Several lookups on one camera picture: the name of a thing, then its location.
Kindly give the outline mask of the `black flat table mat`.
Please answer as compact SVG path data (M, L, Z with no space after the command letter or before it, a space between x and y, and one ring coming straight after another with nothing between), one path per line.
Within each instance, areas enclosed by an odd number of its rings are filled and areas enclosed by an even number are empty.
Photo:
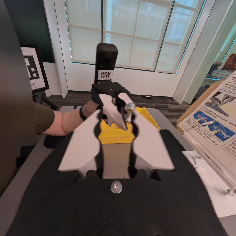
M172 144L178 147L181 151L186 151L186 149L181 145L181 143L175 138L175 136L171 133L168 129L161 129L160 130L161 137L167 147L167 150L170 149Z

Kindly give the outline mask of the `person's left hand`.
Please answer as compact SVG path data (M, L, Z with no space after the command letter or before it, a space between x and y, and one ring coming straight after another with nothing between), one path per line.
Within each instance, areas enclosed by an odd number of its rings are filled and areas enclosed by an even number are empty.
M88 118L92 115L97 109L100 109L100 105L90 100L87 104L85 104L82 108L83 115Z

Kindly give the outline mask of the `large gridded window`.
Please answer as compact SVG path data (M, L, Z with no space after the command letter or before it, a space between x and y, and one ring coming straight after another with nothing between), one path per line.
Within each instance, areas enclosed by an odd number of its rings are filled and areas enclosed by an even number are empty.
M98 43L116 67L176 74L205 0L66 0L73 63L95 64Z

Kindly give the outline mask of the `person's left forearm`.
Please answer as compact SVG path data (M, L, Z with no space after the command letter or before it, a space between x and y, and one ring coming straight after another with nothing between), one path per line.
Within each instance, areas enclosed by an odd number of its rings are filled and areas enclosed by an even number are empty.
M66 136L71 131L74 131L79 125L83 123L79 110L61 113L53 111L54 119L52 124L38 134L46 134L51 136Z

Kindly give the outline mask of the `black television screen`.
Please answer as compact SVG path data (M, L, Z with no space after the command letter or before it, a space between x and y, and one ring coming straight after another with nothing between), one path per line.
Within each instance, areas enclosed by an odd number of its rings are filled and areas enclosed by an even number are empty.
M18 41L36 45L43 62L55 63L43 0L3 1Z

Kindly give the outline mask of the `red-brown box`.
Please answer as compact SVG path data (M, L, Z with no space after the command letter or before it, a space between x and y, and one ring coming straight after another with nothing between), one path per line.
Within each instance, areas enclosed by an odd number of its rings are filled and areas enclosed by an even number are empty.
M231 54L223 66L223 70L236 70L236 54Z

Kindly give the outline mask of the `silver hex bolt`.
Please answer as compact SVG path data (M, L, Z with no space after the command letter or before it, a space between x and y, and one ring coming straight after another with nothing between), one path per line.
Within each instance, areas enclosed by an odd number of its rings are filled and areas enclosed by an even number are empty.
M133 112L136 111L136 105L134 102L130 102L125 105L124 109L125 109L126 113L132 113L132 115L133 115Z

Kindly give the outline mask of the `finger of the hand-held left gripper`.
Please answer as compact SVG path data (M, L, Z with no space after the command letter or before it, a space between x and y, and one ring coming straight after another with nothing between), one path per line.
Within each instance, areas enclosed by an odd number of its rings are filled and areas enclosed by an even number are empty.
M111 127L112 124L115 123L119 128L126 131L127 125L116 105L113 104L113 98L107 94L99 94L99 98L102 102L102 111L107 116L108 126Z
M130 102L133 102L133 101L128 96L127 93L119 93L119 95L116 97L116 100L115 100L115 106L117 108L115 111L115 118L121 118L123 116L121 112L121 108L123 108L123 110L125 111L124 109L125 105Z

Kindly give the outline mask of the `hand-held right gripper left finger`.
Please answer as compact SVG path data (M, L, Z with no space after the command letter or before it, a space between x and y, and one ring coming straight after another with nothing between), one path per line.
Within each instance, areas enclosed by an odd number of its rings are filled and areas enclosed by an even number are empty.
M78 171L85 178L89 170L103 177L103 150L99 139L102 110L96 110L72 133L58 171Z

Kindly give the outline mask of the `framed black-white marker sign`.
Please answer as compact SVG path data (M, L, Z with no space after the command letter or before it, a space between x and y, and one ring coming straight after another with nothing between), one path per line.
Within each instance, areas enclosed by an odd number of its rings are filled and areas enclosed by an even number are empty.
M20 43L20 47L29 75L33 101L41 105L45 103L56 111L58 107L45 97L49 84L38 46Z

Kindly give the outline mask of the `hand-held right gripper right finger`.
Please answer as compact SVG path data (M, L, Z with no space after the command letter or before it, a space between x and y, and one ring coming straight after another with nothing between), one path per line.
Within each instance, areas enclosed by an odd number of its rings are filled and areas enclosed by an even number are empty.
M139 170L151 177L155 170L175 169L158 128L143 115L133 111L132 122L135 138L129 156L129 177L134 178Z

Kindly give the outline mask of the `white metal stand base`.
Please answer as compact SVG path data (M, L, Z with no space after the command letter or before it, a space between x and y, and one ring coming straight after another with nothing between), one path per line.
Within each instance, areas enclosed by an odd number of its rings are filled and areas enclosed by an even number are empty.
M228 193L228 185L204 159L197 158L194 151L183 151L182 153L200 176L218 218L235 215L236 196Z

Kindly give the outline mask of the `yellow bin with black divider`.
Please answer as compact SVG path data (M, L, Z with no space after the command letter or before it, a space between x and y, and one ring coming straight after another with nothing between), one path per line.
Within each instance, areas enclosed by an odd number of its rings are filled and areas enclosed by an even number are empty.
M140 113L143 117L145 117L158 130L160 130L160 127L145 107L137 107L137 112ZM98 137L101 141L101 144L131 143L135 138L132 131L133 126L131 124L128 124L127 127L127 131L124 131L123 129L119 128L115 123L113 123L111 127L109 127L108 124L102 119L102 121L100 122L101 133Z

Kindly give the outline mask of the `printed instruction sheet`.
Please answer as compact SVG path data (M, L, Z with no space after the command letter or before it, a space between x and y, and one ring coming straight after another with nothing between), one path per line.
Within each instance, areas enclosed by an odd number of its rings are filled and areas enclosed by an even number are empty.
M177 129L236 193L236 71L209 87L180 117Z

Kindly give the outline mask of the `black wrist band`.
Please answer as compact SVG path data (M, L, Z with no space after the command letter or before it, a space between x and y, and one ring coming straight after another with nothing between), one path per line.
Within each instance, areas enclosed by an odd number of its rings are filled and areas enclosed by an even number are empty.
M80 115L80 117L81 117L81 119L83 120L83 121L85 121L86 119L87 119L87 117L84 115L84 113L83 113L83 107L84 106L81 106L81 108L79 109L79 115Z

